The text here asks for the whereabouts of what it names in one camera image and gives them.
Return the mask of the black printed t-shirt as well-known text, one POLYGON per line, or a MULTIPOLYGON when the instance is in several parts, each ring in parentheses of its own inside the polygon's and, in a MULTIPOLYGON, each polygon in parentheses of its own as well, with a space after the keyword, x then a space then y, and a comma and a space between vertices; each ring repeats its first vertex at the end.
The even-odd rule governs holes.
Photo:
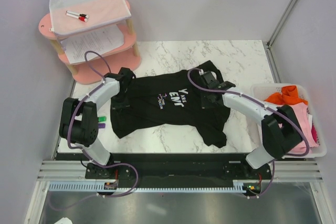
POLYGON ((219 104, 202 107, 204 87, 197 71, 141 77, 132 80, 126 97, 129 107, 110 110, 114 133, 123 138, 130 133, 163 124, 190 125, 207 146, 222 148, 227 143, 224 125, 230 108, 219 104))

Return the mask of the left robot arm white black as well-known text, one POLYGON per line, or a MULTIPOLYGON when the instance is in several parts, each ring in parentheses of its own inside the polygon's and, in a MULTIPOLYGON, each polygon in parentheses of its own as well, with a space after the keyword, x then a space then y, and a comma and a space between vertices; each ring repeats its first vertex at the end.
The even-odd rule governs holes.
POLYGON ((112 110, 127 108, 127 90, 135 74, 128 68, 119 73, 107 73, 92 91, 81 99, 67 98, 62 105, 59 126, 60 137, 67 140, 71 150, 79 149, 97 165, 97 173, 111 178, 115 173, 111 153, 98 138, 98 114, 100 108, 111 102, 112 110))

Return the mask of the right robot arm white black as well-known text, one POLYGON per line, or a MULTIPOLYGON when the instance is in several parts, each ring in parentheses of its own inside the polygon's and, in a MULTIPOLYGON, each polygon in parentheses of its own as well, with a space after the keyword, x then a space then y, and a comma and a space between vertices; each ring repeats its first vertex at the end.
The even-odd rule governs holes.
POLYGON ((237 87, 223 84, 216 89, 201 88, 222 95, 224 106, 253 119, 262 131, 262 143, 246 156, 240 166, 241 174, 248 179, 259 173, 259 168, 284 156, 303 157, 310 147, 298 119, 288 105, 277 106, 253 98, 237 87))

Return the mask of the green cap marker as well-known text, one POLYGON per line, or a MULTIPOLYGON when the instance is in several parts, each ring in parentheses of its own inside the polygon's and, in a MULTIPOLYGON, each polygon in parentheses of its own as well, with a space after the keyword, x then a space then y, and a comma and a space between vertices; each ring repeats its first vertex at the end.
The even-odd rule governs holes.
POLYGON ((101 123, 101 122, 105 122, 107 120, 107 117, 106 116, 100 116, 98 117, 98 122, 101 123))

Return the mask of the purple cap marker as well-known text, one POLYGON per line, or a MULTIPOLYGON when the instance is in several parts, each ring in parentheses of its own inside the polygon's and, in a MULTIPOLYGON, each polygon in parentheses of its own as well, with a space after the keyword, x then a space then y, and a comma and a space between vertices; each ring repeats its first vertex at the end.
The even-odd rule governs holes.
POLYGON ((104 129, 106 127, 106 124, 105 123, 99 123, 98 124, 98 128, 99 129, 104 129))

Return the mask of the pink three-tier wooden shelf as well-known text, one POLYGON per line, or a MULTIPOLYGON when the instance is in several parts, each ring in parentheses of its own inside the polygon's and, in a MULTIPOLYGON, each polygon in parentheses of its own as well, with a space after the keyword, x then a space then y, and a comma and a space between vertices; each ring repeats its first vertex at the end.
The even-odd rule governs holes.
POLYGON ((74 80, 81 84, 91 84, 100 80, 100 77, 94 73, 94 69, 98 70, 101 74, 105 74, 108 71, 117 73, 122 67, 135 70, 141 62, 141 56, 137 45, 137 35, 133 28, 132 17, 116 24, 88 30, 69 37, 57 37, 54 32, 51 31, 49 11, 49 14, 45 15, 39 23, 39 32, 50 41, 57 52, 58 58, 70 70, 74 80), (112 25, 117 25, 124 35, 124 44, 122 46, 103 55, 100 55, 95 51, 86 51, 84 54, 85 62, 75 64, 70 64, 68 62, 65 56, 65 48, 61 44, 61 41, 75 35, 107 28, 112 25))

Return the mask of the white plastic laundry basket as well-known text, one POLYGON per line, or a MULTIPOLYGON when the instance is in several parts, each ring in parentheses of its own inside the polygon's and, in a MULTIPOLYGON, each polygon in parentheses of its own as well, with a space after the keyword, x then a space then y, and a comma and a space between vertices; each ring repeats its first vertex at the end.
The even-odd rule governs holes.
POLYGON ((316 158, 323 157, 327 153, 327 146, 324 141, 324 135, 321 132, 321 124, 316 118, 316 110, 311 102, 310 96, 308 95, 307 90, 298 84, 290 84, 290 83, 259 83, 253 84, 251 86, 251 94, 259 99, 265 100, 270 95, 276 92, 281 92, 282 87, 285 86, 296 86, 298 90, 298 95, 301 99, 308 101, 307 112, 312 115, 312 126, 314 127, 317 134, 317 147, 311 147, 310 152, 304 156, 304 158, 316 158))

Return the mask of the printed paper sheets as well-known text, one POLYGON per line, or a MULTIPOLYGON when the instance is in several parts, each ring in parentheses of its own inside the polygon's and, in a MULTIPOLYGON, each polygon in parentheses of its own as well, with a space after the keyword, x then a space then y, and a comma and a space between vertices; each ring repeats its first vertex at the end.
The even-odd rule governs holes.
POLYGON ((69 37, 61 44, 70 64, 85 62, 86 51, 95 51, 103 55, 124 44, 124 35, 117 25, 101 28, 92 32, 69 37))

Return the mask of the orange t-shirt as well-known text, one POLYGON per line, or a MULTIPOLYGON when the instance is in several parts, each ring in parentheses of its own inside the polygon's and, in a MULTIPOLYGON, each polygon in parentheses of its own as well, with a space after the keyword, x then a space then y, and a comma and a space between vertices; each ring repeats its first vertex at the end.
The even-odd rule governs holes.
POLYGON ((277 105, 296 105, 299 103, 308 105, 307 100, 301 99, 299 97, 299 92, 296 85, 282 87, 281 92, 273 93, 265 101, 277 105))

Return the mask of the red cap whiteboard marker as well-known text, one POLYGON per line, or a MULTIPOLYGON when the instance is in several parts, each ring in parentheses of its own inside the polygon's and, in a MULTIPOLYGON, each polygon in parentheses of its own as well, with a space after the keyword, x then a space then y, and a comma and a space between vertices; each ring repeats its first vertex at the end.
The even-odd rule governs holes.
POLYGON ((82 22, 85 22, 85 23, 88 21, 85 17, 82 17, 82 16, 73 15, 73 14, 70 14, 70 13, 66 13, 66 15, 69 16, 69 17, 78 19, 78 20, 80 20, 82 22))

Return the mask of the pink t-shirt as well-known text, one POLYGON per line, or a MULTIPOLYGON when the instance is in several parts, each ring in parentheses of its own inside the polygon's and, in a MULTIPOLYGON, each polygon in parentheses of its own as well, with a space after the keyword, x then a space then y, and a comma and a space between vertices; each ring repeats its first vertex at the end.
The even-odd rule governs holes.
MULTIPOLYGON (((313 135, 311 133, 312 130, 312 124, 311 120, 309 120, 309 115, 308 115, 308 106, 304 103, 298 103, 295 105, 290 105, 291 108, 293 109, 297 120, 299 122, 299 125, 301 127, 301 130, 308 140, 309 147, 314 148, 318 147, 318 143, 314 140, 313 135)), ((296 145, 291 151, 290 154, 302 154, 306 151, 306 144, 304 141, 301 141, 298 145, 296 145)))

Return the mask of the white mesh zipper pouch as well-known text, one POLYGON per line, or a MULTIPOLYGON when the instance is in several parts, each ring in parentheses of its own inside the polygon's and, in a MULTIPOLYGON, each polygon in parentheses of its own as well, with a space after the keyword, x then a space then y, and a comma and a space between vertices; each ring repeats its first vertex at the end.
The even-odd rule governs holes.
POLYGON ((131 18, 125 0, 49 0, 49 11, 51 31, 57 37, 69 37, 131 18), (67 16, 67 10, 89 15, 88 21, 67 16))

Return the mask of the magenta garment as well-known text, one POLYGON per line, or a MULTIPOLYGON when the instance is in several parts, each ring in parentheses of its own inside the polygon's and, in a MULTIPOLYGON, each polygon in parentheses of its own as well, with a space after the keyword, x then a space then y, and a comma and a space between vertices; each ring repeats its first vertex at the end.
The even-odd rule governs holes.
POLYGON ((313 138, 314 142, 316 143, 316 146, 319 146, 319 143, 318 143, 318 134, 317 134, 317 131, 316 131, 316 128, 315 128, 314 125, 312 126, 311 134, 312 134, 312 138, 313 138))

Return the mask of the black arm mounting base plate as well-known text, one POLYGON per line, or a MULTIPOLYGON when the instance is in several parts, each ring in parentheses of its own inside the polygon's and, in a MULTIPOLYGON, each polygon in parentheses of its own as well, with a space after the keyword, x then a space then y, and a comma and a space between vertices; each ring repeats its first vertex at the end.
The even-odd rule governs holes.
POLYGON ((235 180, 271 179, 269 165, 252 169, 246 154, 114 154, 114 168, 87 164, 86 179, 116 179, 122 186, 232 186, 235 180))

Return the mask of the aluminium rail frame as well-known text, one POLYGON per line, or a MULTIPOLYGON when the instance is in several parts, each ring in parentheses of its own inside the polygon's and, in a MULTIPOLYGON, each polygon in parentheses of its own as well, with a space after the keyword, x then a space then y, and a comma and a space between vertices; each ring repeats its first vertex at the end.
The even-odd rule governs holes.
MULTIPOLYGON (((43 161, 38 180, 45 181, 83 181, 85 168, 79 161, 43 161)), ((276 161, 274 181, 314 182, 323 181, 316 161, 276 161)))

